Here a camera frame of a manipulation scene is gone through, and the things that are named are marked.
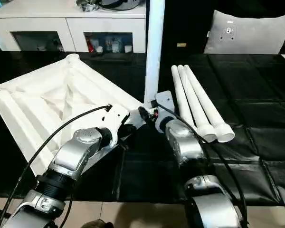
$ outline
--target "tile floor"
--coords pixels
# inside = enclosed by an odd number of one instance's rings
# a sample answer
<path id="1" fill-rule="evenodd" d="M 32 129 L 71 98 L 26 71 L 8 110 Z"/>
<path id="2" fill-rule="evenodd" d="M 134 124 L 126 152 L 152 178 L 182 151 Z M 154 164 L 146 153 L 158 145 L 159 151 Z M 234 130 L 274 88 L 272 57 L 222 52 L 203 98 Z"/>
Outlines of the tile floor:
<path id="1" fill-rule="evenodd" d="M 0 198 L 0 208 L 6 199 Z M 20 203 L 13 200 L 9 212 Z M 56 221 L 60 225 L 64 214 Z M 187 228 L 182 205 L 116 202 L 74 202 L 64 228 L 80 228 L 95 219 L 114 223 L 115 228 Z M 285 227 L 285 207 L 248 207 L 250 228 Z"/>

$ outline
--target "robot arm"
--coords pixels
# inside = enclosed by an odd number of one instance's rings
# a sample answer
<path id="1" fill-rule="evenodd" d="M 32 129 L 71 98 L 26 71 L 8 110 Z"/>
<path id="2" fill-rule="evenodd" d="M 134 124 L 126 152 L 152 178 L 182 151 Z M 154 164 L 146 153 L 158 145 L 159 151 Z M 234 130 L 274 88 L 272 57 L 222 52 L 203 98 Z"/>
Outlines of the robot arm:
<path id="1" fill-rule="evenodd" d="M 57 228 L 54 220 L 65 207 L 80 175 L 117 145 L 117 132 L 129 113 L 114 105 L 102 128 L 77 130 L 57 152 L 48 170 L 37 176 L 37 186 L 28 192 L 3 228 Z"/>
<path id="2" fill-rule="evenodd" d="M 173 99 L 169 91 L 158 93 L 156 103 L 174 111 Z M 148 121 L 146 112 L 140 108 L 141 116 Z M 186 214 L 189 226 L 239 228 L 239 217 L 229 195 L 217 177 L 211 175 L 208 160 L 191 130 L 160 107 L 157 107 L 156 114 L 151 114 L 149 117 L 154 118 L 156 130 L 165 133 L 180 170 L 184 169 L 188 162 L 193 167 L 193 171 L 190 169 L 192 173 L 186 173 L 187 181 L 184 183 L 188 199 Z"/>

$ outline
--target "gray pillow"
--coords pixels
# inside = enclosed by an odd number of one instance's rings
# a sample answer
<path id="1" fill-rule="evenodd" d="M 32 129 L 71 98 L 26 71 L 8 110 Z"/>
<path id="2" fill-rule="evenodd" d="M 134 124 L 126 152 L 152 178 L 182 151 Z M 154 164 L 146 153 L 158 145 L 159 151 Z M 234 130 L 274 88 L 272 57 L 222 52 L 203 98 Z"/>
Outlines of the gray pillow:
<path id="1" fill-rule="evenodd" d="M 278 54 L 285 40 L 285 15 L 237 18 L 217 10 L 204 53 Z"/>

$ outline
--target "black table surface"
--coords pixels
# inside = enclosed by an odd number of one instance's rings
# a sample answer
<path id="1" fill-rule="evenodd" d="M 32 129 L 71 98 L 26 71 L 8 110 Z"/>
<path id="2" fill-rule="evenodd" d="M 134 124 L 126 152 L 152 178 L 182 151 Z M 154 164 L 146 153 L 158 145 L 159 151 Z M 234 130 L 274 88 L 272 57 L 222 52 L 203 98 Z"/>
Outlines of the black table surface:
<path id="1" fill-rule="evenodd" d="M 94 56 L 81 60 L 143 101 L 145 54 Z M 0 52 L 0 83 L 63 59 L 58 52 Z M 285 205 L 285 59 L 278 55 L 193 55 L 163 59 L 159 92 L 174 86 L 170 67 L 188 64 L 236 137 L 215 146 L 238 177 L 248 205 Z M 182 178 L 164 136 L 144 125 L 79 180 L 76 200 L 178 203 Z M 219 178 L 237 189 L 218 157 L 206 147 Z M 0 197 L 6 197 L 26 160 L 0 117 Z M 190 169 L 186 173 L 194 176 Z M 29 171 L 17 191 L 35 185 Z"/>

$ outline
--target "white pvc pipe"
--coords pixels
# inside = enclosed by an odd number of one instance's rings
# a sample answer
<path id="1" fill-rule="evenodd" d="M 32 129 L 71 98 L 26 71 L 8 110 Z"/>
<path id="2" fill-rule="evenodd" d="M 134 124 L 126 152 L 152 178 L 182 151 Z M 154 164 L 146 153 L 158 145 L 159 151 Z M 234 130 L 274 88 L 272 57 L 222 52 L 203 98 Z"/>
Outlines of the white pvc pipe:
<path id="1" fill-rule="evenodd" d="M 182 65 L 177 67 L 183 88 L 185 90 L 195 124 L 198 128 L 198 134 L 203 137 L 207 142 L 212 142 L 216 139 L 213 126 L 209 123 L 203 108 L 201 107 L 199 100 L 190 84 L 190 81 L 186 75 L 186 72 Z"/>
<path id="2" fill-rule="evenodd" d="M 202 105 L 205 113 L 207 114 L 208 119 L 210 120 L 210 123 L 213 125 L 216 131 L 218 141 L 220 143 L 229 142 L 235 136 L 230 125 L 225 123 L 225 121 L 217 111 L 216 107 L 206 94 L 205 90 L 195 77 L 194 73 L 191 71 L 190 67 L 188 65 L 185 65 L 184 70 L 188 76 L 192 88 L 194 89 L 195 94 L 199 99 L 200 104 Z"/>
<path id="3" fill-rule="evenodd" d="M 151 0 L 144 91 L 144 104 L 149 107 L 151 107 L 151 101 L 155 99 L 158 89 L 164 14 L 165 0 Z"/>
<path id="4" fill-rule="evenodd" d="M 180 116 L 183 118 L 195 131 L 197 131 L 196 126 L 194 125 L 194 121 L 192 119 L 192 115 L 190 112 L 190 108 L 187 102 L 187 98 L 185 95 L 185 91 L 182 87 L 180 74 L 177 70 L 177 67 L 174 65 L 171 67 L 171 72 L 173 76 L 175 94 L 177 99 L 177 104 L 179 106 Z"/>

